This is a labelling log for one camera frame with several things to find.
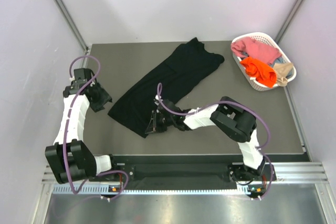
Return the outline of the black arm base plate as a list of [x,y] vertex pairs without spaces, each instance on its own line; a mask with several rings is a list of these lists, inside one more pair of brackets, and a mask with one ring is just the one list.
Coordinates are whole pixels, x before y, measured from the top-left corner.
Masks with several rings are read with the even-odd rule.
[[233,155],[115,155],[112,168],[124,169],[132,180],[147,177],[217,177],[236,180],[276,180],[275,169],[268,161],[256,170],[243,164],[240,154]]

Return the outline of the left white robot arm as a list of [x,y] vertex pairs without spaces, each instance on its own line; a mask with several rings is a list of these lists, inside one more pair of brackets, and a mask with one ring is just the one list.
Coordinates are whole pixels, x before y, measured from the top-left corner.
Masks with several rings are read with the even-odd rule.
[[104,110],[112,97],[93,79],[94,72],[88,68],[74,70],[71,85],[63,91],[64,112],[57,137],[45,149],[45,156],[55,179],[60,184],[68,183],[64,155],[67,155],[69,175],[72,181],[79,181],[102,174],[107,180],[114,180],[119,168],[112,163],[111,155],[94,156],[83,142],[86,113]]

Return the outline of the black t shirt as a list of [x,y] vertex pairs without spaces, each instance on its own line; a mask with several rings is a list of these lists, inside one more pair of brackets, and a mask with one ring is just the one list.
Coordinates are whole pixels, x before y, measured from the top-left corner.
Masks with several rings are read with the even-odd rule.
[[177,103],[224,61],[222,55],[206,51],[205,45],[197,38],[180,44],[169,57],[132,86],[114,104],[108,115],[146,138],[145,130],[152,111],[156,109],[154,97],[159,83],[163,85],[163,98]]

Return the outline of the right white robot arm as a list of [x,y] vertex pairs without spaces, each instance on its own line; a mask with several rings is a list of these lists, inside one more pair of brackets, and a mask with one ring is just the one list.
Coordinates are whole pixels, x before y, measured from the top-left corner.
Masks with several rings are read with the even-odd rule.
[[246,176],[256,180],[264,174],[265,158],[257,149],[256,117],[235,100],[222,97],[219,104],[182,110],[168,99],[157,96],[155,104],[157,108],[152,111],[146,134],[162,133],[170,126],[180,131],[216,126],[238,144]]

